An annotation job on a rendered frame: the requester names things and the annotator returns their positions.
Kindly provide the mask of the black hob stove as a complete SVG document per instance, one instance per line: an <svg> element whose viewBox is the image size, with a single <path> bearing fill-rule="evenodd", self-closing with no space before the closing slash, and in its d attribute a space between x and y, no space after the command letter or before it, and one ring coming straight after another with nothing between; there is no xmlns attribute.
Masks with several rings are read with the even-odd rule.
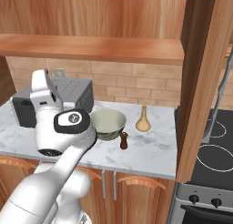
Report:
<svg viewBox="0 0 233 224"><path fill-rule="evenodd" d="M198 195L193 204L190 195ZM221 199L217 209L212 199ZM218 111L210 140L199 147L191 180L178 182L167 216L167 224L182 224L185 211L181 205L233 212L233 111Z"/></svg>

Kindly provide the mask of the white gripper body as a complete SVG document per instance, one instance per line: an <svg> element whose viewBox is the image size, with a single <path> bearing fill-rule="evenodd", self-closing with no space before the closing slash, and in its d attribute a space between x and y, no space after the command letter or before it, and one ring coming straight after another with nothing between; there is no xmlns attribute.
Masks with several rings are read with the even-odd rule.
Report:
<svg viewBox="0 0 233 224"><path fill-rule="evenodd" d="M33 72L31 87L33 92L44 90L56 92L56 87L50 79L47 69L38 69Z"/></svg>

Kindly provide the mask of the pale green mixing bowl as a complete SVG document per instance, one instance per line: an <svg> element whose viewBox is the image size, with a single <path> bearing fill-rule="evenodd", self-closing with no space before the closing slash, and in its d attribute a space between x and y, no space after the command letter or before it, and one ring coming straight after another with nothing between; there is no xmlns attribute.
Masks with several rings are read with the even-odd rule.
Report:
<svg viewBox="0 0 233 224"><path fill-rule="evenodd" d="M91 118L94 122L97 137L105 141L117 138L127 122L123 113L110 108L99 109L93 112Z"/></svg>

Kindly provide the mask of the wooden base cabinet door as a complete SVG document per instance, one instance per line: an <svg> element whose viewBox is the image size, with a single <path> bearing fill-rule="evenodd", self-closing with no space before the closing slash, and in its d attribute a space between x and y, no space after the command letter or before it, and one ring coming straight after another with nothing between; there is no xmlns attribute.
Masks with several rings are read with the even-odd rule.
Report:
<svg viewBox="0 0 233 224"><path fill-rule="evenodd" d="M28 175L35 171L40 164L38 160L0 156L0 210L15 187ZM90 178L89 191L80 199L83 211L91 218L93 224L99 224L98 205L102 202L102 195L97 195L94 185L102 191L102 178L89 168L77 167L76 172L83 172Z"/></svg>
<svg viewBox="0 0 233 224"><path fill-rule="evenodd" d="M167 224L175 181L116 173L113 224Z"/></svg>

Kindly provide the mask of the brown shaker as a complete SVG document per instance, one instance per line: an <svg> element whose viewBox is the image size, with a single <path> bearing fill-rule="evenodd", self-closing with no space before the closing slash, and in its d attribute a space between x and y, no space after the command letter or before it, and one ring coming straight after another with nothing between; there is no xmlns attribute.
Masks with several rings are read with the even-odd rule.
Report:
<svg viewBox="0 0 233 224"><path fill-rule="evenodd" d="M121 149L127 149L127 136L128 136L128 134L126 132L122 132L120 134L120 137L121 137L120 147L121 147Z"/></svg>

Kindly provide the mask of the grey wall outlet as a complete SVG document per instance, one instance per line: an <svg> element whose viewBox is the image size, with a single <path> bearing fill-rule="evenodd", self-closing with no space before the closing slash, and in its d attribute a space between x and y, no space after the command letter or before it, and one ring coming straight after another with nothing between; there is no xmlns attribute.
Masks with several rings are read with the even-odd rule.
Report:
<svg viewBox="0 0 233 224"><path fill-rule="evenodd" d="M54 69L55 77L65 77L65 70L64 68L55 68Z"/></svg>

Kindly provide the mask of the wooden wall cabinet door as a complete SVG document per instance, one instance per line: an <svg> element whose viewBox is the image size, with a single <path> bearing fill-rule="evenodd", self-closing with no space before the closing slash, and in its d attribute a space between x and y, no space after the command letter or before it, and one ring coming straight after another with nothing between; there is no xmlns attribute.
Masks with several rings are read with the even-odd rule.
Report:
<svg viewBox="0 0 233 224"><path fill-rule="evenodd" d="M191 179L233 32L233 0L187 0L177 137L177 182Z"/></svg>

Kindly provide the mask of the tan bottle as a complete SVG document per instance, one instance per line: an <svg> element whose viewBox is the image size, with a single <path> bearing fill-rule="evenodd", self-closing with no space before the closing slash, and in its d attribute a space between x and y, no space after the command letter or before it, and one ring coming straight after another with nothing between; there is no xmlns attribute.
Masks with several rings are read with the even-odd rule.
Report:
<svg viewBox="0 0 233 224"><path fill-rule="evenodd" d="M136 129L141 132L146 132L151 128L150 123L147 120L147 106L145 104L142 105L141 117L136 122Z"/></svg>

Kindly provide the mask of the black oven door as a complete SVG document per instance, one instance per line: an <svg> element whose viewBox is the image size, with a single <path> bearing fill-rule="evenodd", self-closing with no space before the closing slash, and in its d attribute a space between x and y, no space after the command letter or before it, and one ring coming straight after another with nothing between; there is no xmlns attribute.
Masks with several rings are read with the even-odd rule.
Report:
<svg viewBox="0 0 233 224"><path fill-rule="evenodd" d="M189 205L180 207L185 211L182 224L233 224L233 212Z"/></svg>

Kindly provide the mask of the wooden wall cabinet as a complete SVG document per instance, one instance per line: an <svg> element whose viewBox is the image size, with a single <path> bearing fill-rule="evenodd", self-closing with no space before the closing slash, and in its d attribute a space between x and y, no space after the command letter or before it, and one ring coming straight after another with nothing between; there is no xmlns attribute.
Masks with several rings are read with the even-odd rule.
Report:
<svg viewBox="0 0 233 224"><path fill-rule="evenodd" d="M181 65L187 0L0 0L0 56Z"/></svg>

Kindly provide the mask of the grey toaster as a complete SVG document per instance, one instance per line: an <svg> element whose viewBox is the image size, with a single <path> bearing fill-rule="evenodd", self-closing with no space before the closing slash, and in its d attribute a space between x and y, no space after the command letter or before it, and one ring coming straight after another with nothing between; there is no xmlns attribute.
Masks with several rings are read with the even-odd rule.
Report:
<svg viewBox="0 0 233 224"><path fill-rule="evenodd" d="M94 106L93 84L90 79L52 77L51 80L61 96L64 110L81 108L87 113ZM35 127L35 109L30 100L31 83L28 83L10 98L10 104L15 114L16 123L20 127Z"/></svg>

